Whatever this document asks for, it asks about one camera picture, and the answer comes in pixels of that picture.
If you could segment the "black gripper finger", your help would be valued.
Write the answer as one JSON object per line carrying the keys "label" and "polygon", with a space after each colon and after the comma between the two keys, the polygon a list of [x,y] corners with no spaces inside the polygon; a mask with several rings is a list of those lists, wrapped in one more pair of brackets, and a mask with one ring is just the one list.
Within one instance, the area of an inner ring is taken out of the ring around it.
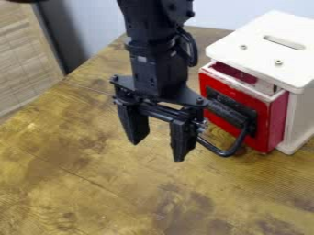
{"label": "black gripper finger", "polygon": [[150,134],[148,116],[140,113],[136,106],[118,106],[118,116],[128,141],[138,145]]}
{"label": "black gripper finger", "polygon": [[175,162],[182,162],[187,154],[195,149],[198,132],[189,121],[174,120],[171,127],[171,147]]}

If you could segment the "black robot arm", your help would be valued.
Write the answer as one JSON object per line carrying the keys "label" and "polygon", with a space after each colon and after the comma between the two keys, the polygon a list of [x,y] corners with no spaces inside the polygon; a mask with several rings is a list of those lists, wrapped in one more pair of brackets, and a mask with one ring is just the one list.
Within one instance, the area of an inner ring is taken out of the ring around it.
{"label": "black robot arm", "polygon": [[187,87],[198,65],[198,45],[185,30],[195,16],[193,0],[116,0],[126,27],[130,76],[115,75],[114,103],[128,141],[150,134],[150,118],[170,123],[173,158],[182,162],[197,146],[207,102]]}

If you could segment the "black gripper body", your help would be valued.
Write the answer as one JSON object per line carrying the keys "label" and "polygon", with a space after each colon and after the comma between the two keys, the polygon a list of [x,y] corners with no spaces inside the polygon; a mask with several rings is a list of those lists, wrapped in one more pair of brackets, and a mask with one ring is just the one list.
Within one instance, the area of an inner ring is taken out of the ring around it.
{"label": "black gripper body", "polygon": [[131,76],[114,76],[115,102],[119,106],[136,106],[144,100],[185,106],[190,115],[202,120],[206,102],[187,87],[187,70],[198,64],[194,42],[171,40],[164,43],[126,43],[130,53]]}

